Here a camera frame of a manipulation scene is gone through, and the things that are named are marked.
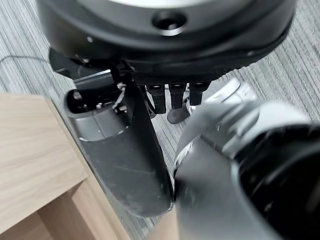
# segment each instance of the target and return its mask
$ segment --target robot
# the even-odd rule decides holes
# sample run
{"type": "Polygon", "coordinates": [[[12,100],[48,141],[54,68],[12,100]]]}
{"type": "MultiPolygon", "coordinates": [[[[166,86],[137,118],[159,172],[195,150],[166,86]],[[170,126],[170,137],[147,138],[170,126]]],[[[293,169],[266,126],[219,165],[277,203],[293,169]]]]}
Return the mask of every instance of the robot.
{"type": "Polygon", "coordinates": [[[65,112],[87,162],[129,212],[176,205],[182,240],[319,238],[320,127],[235,79],[201,105],[211,81],[282,43],[295,0],[37,4],[51,66],[76,86],[65,112]],[[192,115],[174,184],[150,120],[166,113],[166,85],[170,122],[192,115]]]}

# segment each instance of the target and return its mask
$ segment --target wire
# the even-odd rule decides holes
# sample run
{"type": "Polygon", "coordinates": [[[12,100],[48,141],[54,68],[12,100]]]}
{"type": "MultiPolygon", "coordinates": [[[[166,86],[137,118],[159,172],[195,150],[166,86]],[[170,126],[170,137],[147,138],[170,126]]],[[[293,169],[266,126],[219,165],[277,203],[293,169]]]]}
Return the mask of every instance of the wire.
{"type": "Polygon", "coordinates": [[[2,64],[5,60],[7,59],[33,59],[33,60],[37,60],[40,62],[46,62],[46,63],[50,63],[48,60],[41,58],[41,57],[37,57],[37,56],[26,56],[26,55],[7,55],[3,58],[0,59],[0,64],[2,64]]]}

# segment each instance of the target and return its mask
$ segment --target floor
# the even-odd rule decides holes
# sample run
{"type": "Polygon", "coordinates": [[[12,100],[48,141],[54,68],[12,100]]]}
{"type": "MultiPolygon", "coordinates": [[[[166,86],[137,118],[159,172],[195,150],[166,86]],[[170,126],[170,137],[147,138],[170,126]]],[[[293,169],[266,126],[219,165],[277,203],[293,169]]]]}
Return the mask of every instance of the floor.
{"type": "MultiPolygon", "coordinates": [[[[74,87],[72,81],[53,73],[44,61],[7,57],[13,55],[47,59],[48,43],[39,28],[35,0],[0,1],[0,92],[44,95],[60,108],[64,93],[74,87]]],[[[230,77],[251,84],[262,100],[288,102],[313,121],[320,121],[320,0],[299,1],[296,19],[283,45],[258,63],[214,82],[206,94],[212,94],[230,77]]],[[[165,115],[152,121],[172,170],[185,123],[170,125],[165,115]]],[[[144,239],[157,219],[131,216],[111,195],[108,198],[132,240],[144,239]]]]}

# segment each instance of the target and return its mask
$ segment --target light wood surface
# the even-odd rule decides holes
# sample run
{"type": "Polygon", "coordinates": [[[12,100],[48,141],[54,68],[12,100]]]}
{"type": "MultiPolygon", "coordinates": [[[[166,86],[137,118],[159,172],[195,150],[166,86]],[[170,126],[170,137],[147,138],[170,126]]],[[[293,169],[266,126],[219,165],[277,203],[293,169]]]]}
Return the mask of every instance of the light wood surface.
{"type": "MultiPolygon", "coordinates": [[[[72,206],[73,211],[76,215],[81,216],[80,223],[72,223],[70,228],[77,228],[84,225],[86,230],[91,232],[88,238],[75,238],[77,240],[130,240],[127,232],[125,231],[123,225],[121,224],[118,216],[116,215],[114,209],[110,205],[105,193],[100,187],[97,179],[95,178],[93,172],[88,166],[86,160],[84,159],[82,153],[80,152],[78,146],[76,145],[74,139],[71,137],[67,127],[62,121],[59,113],[56,111],[55,106],[51,101],[48,101],[52,112],[55,114],[56,119],[60,124],[60,128],[64,131],[65,135],[68,137],[70,144],[73,146],[74,152],[77,154],[77,158],[82,163],[86,173],[87,178],[80,185],[76,186],[74,189],[68,191],[68,193],[61,196],[67,199],[65,203],[69,203],[72,206]]],[[[55,214],[55,209],[60,209],[62,211],[68,210],[68,205],[61,203],[58,204],[58,208],[44,209],[45,214],[40,212],[41,217],[51,216],[55,214]]]]}
{"type": "Polygon", "coordinates": [[[175,209],[161,218],[148,235],[147,240],[180,240],[175,209]]]}
{"type": "Polygon", "coordinates": [[[0,233],[86,176],[46,99],[0,94],[0,233]]]}
{"type": "Polygon", "coordinates": [[[0,235],[0,240],[54,240],[37,213],[0,235]]]}

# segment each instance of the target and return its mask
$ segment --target gray carpet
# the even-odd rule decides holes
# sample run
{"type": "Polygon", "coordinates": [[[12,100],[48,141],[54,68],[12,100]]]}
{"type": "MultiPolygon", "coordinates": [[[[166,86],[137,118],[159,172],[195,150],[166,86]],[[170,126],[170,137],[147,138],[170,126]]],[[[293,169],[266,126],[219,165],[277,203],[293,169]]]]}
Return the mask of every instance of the gray carpet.
{"type": "MultiPolygon", "coordinates": [[[[265,59],[222,77],[210,86],[216,91],[230,77],[246,81],[260,99],[282,100],[320,120],[320,0],[301,0],[288,39],[265,59]]],[[[39,28],[35,0],[0,1],[0,59],[8,55],[47,58],[48,43],[39,28]]],[[[61,107],[70,79],[51,71],[46,62],[7,58],[0,62],[0,92],[40,94],[61,107]]],[[[165,115],[153,121],[168,168],[185,123],[170,125],[165,115]]],[[[143,239],[157,219],[139,219],[108,195],[133,240],[143,239]]]]}

